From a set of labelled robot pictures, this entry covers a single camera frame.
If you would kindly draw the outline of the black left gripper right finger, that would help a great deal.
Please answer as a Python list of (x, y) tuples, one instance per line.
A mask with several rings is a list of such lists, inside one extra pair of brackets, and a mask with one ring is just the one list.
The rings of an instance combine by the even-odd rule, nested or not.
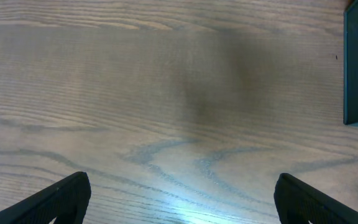
[(288, 174), (280, 174), (274, 201), (281, 224), (358, 224), (358, 212)]

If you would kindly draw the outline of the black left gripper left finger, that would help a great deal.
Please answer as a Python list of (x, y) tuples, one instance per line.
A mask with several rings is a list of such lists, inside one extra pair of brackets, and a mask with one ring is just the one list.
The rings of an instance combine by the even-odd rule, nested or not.
[(0, 211), (0, 224), (82, 224), (90, 198), (87, 173), (75, 172)]

